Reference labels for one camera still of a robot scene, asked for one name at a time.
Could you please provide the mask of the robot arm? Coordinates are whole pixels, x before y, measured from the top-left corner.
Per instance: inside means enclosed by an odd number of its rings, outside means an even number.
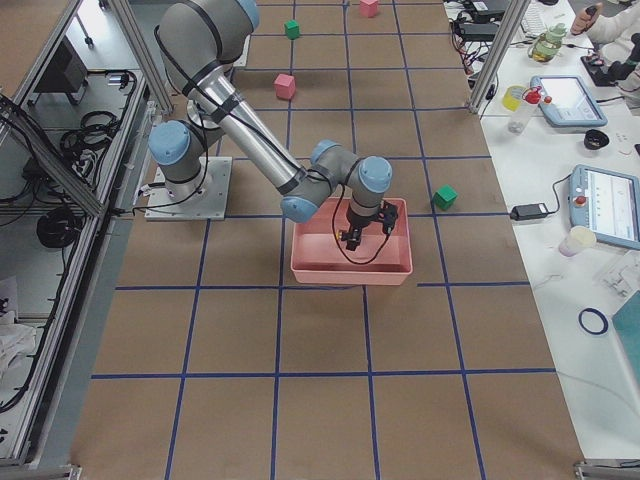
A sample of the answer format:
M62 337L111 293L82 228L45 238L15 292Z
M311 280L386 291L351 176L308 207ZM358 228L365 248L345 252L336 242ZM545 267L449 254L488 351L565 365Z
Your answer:
M383 157L359 158L331 140L312 151L310 168L301 166L277 140L225 75L239 59L246 38L258 27L253 1L178 1L164 13L154 37L170 85L192 103L186 121L191 138L174 164L184 162L194 143L210 133L228 136L281 194L283 215L309 221L337 187L349 188L347 231L338 234L347 250L356 250L362 234L377 222L391 235L398 211L384 198L393 170Z

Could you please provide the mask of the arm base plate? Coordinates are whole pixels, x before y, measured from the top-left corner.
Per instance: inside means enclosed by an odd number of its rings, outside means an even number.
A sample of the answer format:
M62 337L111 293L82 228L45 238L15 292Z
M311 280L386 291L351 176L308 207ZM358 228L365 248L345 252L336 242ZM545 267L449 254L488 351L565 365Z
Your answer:
M200 157L201 172L184 184L165 179L160 167L154 181L161 186L150 191L144 217L148 221L223 221L226 215L231 157Z

